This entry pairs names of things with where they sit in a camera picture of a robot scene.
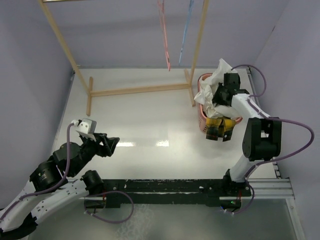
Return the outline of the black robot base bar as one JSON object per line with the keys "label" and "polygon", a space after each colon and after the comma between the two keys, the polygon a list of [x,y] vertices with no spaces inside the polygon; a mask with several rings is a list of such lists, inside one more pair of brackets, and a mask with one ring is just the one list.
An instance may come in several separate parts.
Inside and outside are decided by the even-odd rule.
{"label": "black robot base bar", "polygon": [[241,198],[252,195],[250,187],[237,195],[221,192],[222,179],[101,179],[88,170],[82,177],[89,195],[102,195],[106,208],[122,204],[205,205],[239,209]]}

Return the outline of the yellow plaid flannel shirt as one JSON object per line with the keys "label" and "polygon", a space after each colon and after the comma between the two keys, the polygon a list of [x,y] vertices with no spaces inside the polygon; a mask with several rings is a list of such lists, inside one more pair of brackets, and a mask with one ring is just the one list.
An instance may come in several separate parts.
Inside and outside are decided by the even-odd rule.
{"label": "yellow plaid flannel shirt", "polygon": [[222,138],[227,142],[232,138],[236,121],[228,117],[207,118],[206,119],[206,139],[217,141]]}

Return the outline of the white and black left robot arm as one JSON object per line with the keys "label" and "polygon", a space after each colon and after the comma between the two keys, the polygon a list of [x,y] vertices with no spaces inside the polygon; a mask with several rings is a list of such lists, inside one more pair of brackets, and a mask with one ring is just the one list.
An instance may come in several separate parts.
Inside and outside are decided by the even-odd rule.
{"label": "white and black left robot arm", "polygon": [[105,189],[95,170],[76,176],[93,157],[113,155],[120,138],[95,133],[94,139],[82,136],[82,144],[68,140],[30,175],[22,191],[0,211],[0,238],[19,240],[34,232],[49,215],[74,200],[98,196]]}

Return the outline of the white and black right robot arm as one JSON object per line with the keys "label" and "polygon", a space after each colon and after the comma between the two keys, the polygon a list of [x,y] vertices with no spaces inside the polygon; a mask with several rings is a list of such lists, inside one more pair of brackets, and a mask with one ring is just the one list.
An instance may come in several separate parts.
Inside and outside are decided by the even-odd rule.
{"label": "white and black right robot arm", "polygon": [[282,123],[272,118],[256,103],[251,102],[252,94],[241,89],[238,73],[225,73],[218,85],[213,100],[222,106],[231,107],[246,122],[242,140],[242,155],[236,164],[228,169],[221,180],[221,192],[236,196],[248,188],[248,179],[262,164],[280,155]]}

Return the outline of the white collared shirt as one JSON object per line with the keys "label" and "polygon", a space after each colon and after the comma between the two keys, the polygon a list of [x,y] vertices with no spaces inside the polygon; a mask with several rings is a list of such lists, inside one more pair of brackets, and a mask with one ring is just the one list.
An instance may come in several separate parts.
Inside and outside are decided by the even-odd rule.
{"label": "white collared shirt", "polygon": [[227,117],[230,119],[240,118],[240,114],[231,106],[225,106],[220,103],[213,102],[213,97],[218,90],[219,84],[224,81],[224,74],[238,73],[232,70],[232,67],[223,59],[219,59],[217,69],[207,78],[200,78],[200,88],[194,97],[194,101],[202,107],[202,111],[208,118],[216,119]]}

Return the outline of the light blue wire hanger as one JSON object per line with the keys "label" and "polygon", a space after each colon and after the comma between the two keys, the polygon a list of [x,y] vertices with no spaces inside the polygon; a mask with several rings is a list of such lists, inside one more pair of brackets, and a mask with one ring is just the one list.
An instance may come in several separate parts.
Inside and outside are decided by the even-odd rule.
{"label": "light blue wire hanger", "polygon": [[188,32],[188,28],[189,28],[189,24],[190,24],[190,20],[191,20],[191,16],[192,16],[192,11],[193,11],[193,7],[194,7],[194,2],[195,2],[194,0],[189,1],[188,13],[187,13],[185,26],[184,26],[182,44],[181,44],[181,49],[180,49],[179,61],[178,61],[179,66],[182,63],[183,52],[184,52],[185,42],[186,42],[186,38],[187,38],[187,32]]}

